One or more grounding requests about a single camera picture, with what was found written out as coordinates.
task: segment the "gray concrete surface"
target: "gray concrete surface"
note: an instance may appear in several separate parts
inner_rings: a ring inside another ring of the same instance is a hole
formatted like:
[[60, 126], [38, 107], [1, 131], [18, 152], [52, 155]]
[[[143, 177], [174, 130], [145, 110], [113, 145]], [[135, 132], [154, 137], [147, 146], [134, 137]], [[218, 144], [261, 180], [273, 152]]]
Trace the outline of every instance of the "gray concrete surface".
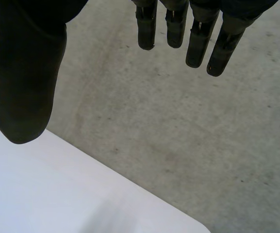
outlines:
[[202, 222], [212, 233], [280, 233], [280, 1], [243, 36], [224, 74], [137, 45], [135, 7], [90, 0], [68, 24], [48, 129]]

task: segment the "white table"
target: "white table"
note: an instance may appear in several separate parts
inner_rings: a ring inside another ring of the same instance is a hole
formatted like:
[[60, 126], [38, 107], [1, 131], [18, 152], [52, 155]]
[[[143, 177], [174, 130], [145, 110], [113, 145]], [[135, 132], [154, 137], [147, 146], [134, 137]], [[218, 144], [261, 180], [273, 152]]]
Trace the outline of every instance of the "white table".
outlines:
[[0, 133], [0, 233], [210, 233], [201, 223], [46, 131]]

